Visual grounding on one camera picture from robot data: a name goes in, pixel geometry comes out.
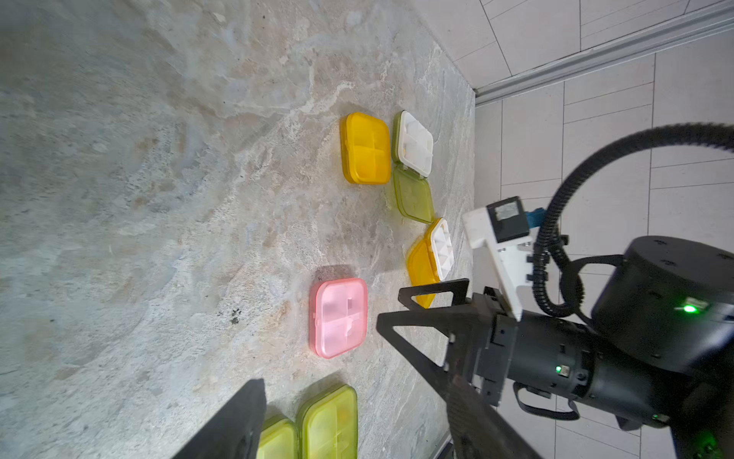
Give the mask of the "small yellow pillbox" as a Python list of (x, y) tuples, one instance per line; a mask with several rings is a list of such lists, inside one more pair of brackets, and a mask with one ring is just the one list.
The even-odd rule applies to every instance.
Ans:
[(387, 124), (355, 112), (341, 119), (339, 129), (345, 179), (355, 185), (387, 184), (392, 172)]

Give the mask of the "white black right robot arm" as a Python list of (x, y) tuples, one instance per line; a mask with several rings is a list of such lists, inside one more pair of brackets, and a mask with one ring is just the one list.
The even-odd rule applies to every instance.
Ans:
[(489, 251), (498, 288), (467, 279), (405, 287), (401, 310), (378, 332), (447, 405), (459, 458), (533, 458), (536, 451), (498, 412), (515, 393), (565, 398), (564, 411), (525, 406), (571, 422), (588, 405), (622, 430), (669, 428), (679, 458), (733, 454), (733, 256), (676, 237), (634, 239), (590, 314), (582, 310), (586, 260), (566, 254), (558, 223), (571, 198), (605, 166), (660, 147), (732, 151), (727, 124), (668, 124), (610, 143), (562, 182), (548, 208), (529, 213), (510, 197), (464, 216), (470, 245)]

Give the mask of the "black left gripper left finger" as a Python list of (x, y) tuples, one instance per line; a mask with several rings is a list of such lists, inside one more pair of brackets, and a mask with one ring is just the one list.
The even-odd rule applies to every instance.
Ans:
[(265, 381), (246, 382), (174, 458), (255, 458), (266, 410)]

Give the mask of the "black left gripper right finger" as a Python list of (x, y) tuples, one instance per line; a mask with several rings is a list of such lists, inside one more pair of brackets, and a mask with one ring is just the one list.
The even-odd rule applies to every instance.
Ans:
[(456, 458), (540, 458), (460, 376), (448, 386), (447, 420)]

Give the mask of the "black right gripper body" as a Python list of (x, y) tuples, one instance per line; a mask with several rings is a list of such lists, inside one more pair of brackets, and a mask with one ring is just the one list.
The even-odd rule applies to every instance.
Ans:
[(507, 315), (493, 290), (466, 297), (452, 291), (452, 373), (478, 379), (483, 402), (498, 405), (506, 381), (515, 392), (565, 398), (564, 411), (520, 405), (529, 414), (558, 421), (579, 419), (579, 405), (611, 413), (623, 428), (664, 426), (682, 408), (682, 375), (635, 359), (588, 327), (527, 313)]

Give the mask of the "pink pillbox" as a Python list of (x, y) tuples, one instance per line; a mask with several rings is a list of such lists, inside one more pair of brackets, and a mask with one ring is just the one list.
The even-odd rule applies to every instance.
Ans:
[(367, 334), (368, 312), (368, 288), (360, 278), (313, 285), (309, 313), (313, 353), (328, 360), (361, 346)]

